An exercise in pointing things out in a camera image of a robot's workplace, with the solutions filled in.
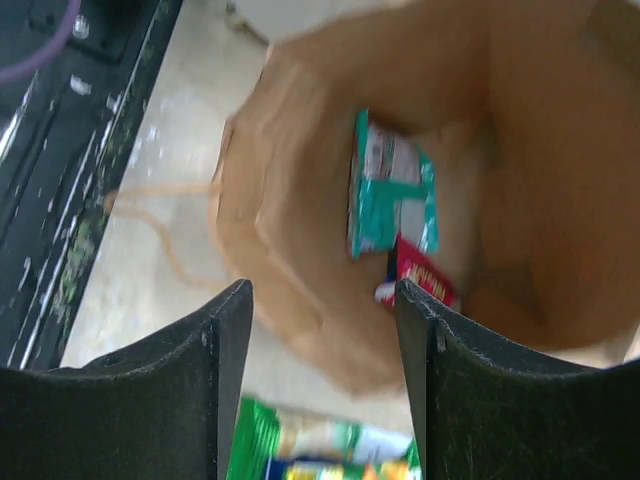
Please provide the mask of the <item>red snack packet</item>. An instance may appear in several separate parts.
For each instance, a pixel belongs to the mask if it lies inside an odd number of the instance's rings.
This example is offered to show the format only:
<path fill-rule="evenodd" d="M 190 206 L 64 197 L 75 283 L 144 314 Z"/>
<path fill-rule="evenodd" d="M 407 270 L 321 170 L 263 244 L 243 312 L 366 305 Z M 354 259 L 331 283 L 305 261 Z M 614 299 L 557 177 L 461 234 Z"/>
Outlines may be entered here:
<path fill-rule="evenodd" d="M 410 280 L 445 306 L 458 311 L 459 296 L 448 278 L 438 270 L 429 257 L 402 236 L 396 239 L 387 256 L 385 281 L 374 292 L 377 303 L 393 308 L 395 284 Z"/>

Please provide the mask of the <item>green Chuba snack bag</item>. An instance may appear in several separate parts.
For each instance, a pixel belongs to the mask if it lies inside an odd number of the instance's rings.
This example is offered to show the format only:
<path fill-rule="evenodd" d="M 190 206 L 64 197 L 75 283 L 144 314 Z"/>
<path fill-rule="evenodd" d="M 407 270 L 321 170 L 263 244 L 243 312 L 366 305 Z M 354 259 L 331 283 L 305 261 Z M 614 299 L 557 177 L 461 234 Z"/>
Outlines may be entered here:
<path fill-rule="evenodd" d="M 422 473 L 409 435 L 243 397 L 226 477 L 263 479 L 269 459 L 299 457 L 359 464 L 407 460 Z"/>

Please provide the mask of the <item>brown paper bag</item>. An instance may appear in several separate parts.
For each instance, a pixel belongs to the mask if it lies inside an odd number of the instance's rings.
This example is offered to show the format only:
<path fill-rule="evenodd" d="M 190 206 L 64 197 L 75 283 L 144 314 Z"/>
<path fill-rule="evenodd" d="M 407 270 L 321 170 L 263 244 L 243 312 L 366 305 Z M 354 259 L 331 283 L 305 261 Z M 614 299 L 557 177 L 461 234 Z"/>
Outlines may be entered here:
<path fill-rule="evenodd" d="M 225 123 L 205 194 L 264 324 L 355 395 L 403 378 L 373 291 L 385 258 L 347 252 L 355 116 L 435 164 L 435 262 L 471 318 L 537 350 L 590 346 L 639 319 L 639 6 L 413 1 L 274 45 Z"/>

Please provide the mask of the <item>teal snack packet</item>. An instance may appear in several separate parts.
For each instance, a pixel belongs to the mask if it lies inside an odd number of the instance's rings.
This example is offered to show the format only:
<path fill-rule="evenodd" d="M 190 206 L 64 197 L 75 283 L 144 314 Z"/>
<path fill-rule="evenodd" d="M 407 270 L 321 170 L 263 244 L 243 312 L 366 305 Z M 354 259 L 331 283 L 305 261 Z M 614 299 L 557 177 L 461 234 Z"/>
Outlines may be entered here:
<path fill-rule="evenodd" d="M 423 253 L 439 249 L 431 159 L 370 116 L 355 120 L 347 238 L 352 258 L 394 248 L 401 237 Z"/>

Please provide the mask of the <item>blue Kettle chips bag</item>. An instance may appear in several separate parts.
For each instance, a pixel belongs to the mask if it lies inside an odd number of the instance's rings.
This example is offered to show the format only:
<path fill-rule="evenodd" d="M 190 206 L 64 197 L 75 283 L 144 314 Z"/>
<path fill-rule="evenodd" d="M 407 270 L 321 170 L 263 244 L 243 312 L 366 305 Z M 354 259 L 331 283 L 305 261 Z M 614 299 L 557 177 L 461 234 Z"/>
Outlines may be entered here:
<path fill-rule="evenodd" d="M 267 461 L 263 473 L 264 480 L 413 480 L 421 478 L 421 469 L 411 466 L 407 460 L 359 464 L 313 457 L 271 458 Z"/>

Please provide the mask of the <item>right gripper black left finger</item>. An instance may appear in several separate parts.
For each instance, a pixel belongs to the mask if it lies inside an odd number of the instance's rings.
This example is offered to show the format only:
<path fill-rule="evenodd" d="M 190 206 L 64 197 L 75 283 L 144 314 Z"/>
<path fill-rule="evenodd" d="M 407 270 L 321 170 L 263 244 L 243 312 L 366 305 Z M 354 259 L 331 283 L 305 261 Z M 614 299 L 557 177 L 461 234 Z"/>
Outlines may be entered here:
<path fill-rule="evenodd" d="M 222 479 L 254 303 L 239 280 L 81 368 L 1 372 L 5 479 Z"/>

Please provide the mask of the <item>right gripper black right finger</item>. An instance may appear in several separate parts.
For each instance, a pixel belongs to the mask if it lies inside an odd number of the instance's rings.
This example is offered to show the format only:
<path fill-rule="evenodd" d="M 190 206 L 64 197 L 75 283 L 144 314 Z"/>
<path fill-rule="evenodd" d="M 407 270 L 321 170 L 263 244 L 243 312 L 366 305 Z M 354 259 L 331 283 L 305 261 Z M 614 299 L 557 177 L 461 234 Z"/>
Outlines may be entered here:
<path fill-rule="evenodd" d="M 635 479 L 639 364 L 596 369 L 515 343 L 417 285 L 396 327 L 426 479 Z"/>

